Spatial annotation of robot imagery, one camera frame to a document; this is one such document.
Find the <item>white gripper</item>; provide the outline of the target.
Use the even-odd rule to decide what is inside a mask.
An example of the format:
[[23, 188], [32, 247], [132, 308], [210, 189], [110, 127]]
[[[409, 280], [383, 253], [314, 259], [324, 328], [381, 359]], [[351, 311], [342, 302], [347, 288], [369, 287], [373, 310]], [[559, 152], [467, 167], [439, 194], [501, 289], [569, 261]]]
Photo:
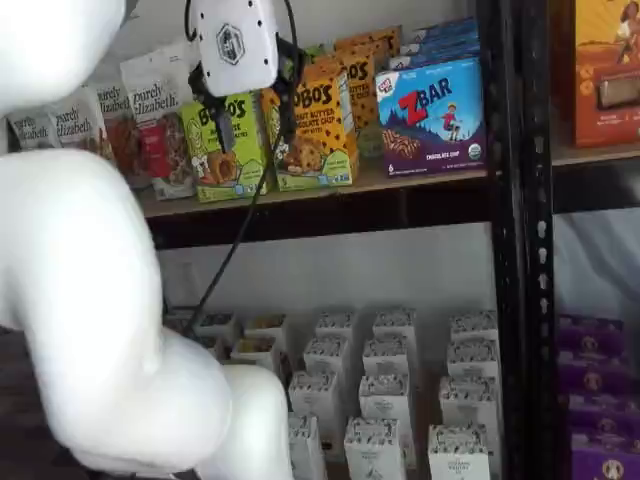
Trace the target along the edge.
[[200, 0], [192, 3], [199, 60], [188, 83], [215, 124], [223, 152], [235, 145], [226, 96], [272, 85], [280, 100], [279, 134], [291, 143], [297, 128], [294, 98], [303, 73], [303, 50], [277, 37], [269, 0]]

